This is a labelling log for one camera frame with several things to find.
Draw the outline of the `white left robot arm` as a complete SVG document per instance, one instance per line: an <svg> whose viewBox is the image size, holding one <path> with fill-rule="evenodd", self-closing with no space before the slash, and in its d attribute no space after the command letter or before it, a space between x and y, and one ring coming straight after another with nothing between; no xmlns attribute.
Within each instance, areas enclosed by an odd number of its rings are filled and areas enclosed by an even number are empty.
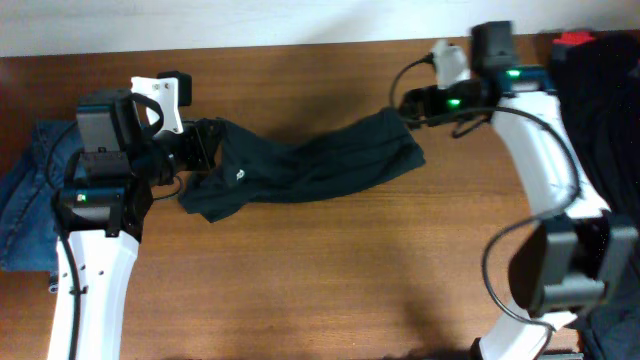
<svg viewBox="0 0 640 360"><path fill-rule="evenodd" d="M152 189L182 171L207 171L213 125L183 125L188 90L154 94L108 90L81 99L83 147L66 165L52 207L58 232L59 289L50 359L117 359L130 276Z"/></svg>

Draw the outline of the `pile of black clothes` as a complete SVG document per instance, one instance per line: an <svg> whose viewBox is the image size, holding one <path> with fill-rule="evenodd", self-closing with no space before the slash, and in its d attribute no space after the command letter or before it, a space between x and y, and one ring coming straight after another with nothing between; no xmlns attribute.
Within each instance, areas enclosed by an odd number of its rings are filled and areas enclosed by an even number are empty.
<svg viewBox="0 0 640 360"><path fill-rule="evenodd" d="M582 167L613 212L639 219L639 41L627 33L552 45L562 119ZM639 357L639 253L614 298L578 320L588 359Z"/></svg>

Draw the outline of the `red object at corner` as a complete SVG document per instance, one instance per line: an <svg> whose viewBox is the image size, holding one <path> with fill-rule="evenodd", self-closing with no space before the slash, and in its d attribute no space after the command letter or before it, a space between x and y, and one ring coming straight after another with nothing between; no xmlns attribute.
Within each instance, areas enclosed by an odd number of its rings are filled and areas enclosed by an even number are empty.
<svg viewBox="0 0 640 360"><path fill-rule="evenodd" d="M575 32L563 32L552 43L558 46L573 47L579 46L591 41L594 41L595 37L588 31L575 31Z"/></svg>

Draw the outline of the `folded blue denim jeans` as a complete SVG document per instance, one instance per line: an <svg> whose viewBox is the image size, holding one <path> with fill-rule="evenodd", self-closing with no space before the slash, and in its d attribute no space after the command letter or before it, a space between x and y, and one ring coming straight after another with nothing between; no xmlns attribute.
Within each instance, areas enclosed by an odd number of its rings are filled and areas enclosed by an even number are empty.
<svg viewBox="0 0 640 360"><path fill-rule="evenodd" d="M51 293L58 290L51 197L63 184L67 161L81 148L74 123L39 121L19 161L1 177L1 270L46 272Z"/></svg>

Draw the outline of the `black t-shirt with white logo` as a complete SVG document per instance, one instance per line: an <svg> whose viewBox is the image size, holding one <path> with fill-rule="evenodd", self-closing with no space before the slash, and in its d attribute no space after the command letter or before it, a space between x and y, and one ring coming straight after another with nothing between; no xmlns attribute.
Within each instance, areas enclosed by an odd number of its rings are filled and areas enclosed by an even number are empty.
<svg viewBox="0 0 640 360"><path fill-rule="evenodd" d="M211 122L221 164L194 173L179 198L213 223L248 203L304 203L367 190L425 164L397 113L383 109L347 127L293 145L262 138L225 119Z"/></svg>

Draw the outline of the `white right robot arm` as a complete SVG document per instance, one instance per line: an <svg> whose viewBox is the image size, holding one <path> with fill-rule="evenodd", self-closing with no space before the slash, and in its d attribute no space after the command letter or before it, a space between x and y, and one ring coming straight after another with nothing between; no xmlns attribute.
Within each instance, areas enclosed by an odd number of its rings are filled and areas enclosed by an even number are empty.
<svg viewBox="0 0 640 360"><path fill-rule="evenodd" d="M453 126L460 138L489 125L517 170L531 234L508 267L510 300L475 339L473 359L545 359L553 335L609 302L638 241L585 174L561 116L558 91L540 65L519 61L508 21L473 27L471 47L441 39L424 57L433 85L392 98L411 128Z"/></svg>

